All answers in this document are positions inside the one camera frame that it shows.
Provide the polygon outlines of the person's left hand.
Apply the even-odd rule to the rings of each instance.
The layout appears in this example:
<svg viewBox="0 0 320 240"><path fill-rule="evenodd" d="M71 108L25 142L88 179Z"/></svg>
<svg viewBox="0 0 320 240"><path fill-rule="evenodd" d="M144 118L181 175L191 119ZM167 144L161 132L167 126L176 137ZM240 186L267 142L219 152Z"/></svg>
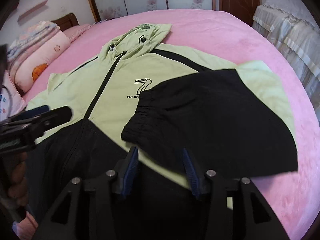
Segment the person's left hand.
<svg viewBox="0 0 320 240"><path fill-rule="evenodd" d="M25 177L27 153L20 153L16 157L18 163L11 173L11 187L8 189L8 196L18 206L26 206L28 204L28 183Z"/></svg>

